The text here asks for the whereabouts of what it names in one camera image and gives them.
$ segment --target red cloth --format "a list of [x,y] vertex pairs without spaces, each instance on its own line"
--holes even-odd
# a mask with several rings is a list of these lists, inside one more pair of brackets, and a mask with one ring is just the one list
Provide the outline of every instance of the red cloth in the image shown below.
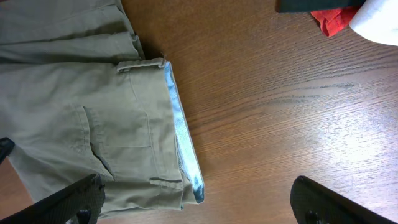
[[311,15],[320,23],[322,32],[331,37],[344,29],[353,19],[359,7],[347,7],[344,9],[330,9],[311,12]]

